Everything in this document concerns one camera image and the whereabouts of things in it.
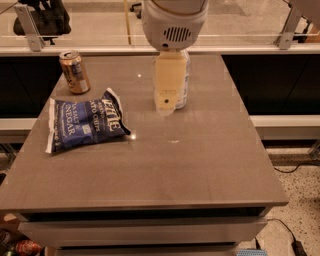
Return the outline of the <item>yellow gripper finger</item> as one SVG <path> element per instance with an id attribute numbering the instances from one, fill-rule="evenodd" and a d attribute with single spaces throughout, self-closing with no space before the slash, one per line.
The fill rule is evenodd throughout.
<path id="1" fill-rule="evenodd" d="M 182 98 L 187 62 L 181 51 L 163 51 L 155 60 L 156 111 L 171 115 Z"/>

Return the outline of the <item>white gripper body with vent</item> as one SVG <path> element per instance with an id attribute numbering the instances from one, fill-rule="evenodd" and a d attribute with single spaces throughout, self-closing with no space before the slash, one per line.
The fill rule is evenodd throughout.
<path id="1" fill-rule="evenodd" d="M 158 51 L 192 46 L 208 9 L 209 0 L 143 0 L 142 27 L 147 41 Z"/>

